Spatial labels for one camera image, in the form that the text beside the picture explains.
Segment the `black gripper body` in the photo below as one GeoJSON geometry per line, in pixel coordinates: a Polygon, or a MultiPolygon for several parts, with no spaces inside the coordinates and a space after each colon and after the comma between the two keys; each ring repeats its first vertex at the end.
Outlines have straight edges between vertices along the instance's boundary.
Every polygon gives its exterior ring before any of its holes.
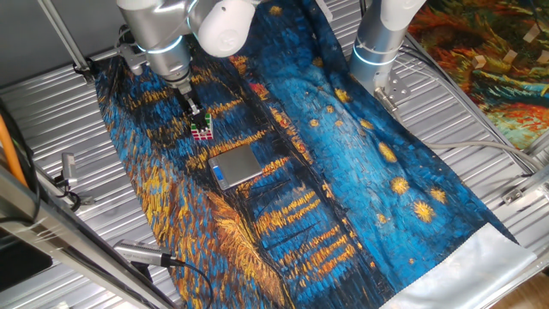
{"type": "Polygon", "coordinates": [[[196,102],[196,94],[192,88],[179,88],[178,98],[185,111],[198,110],[198,103],[196,102]]]}

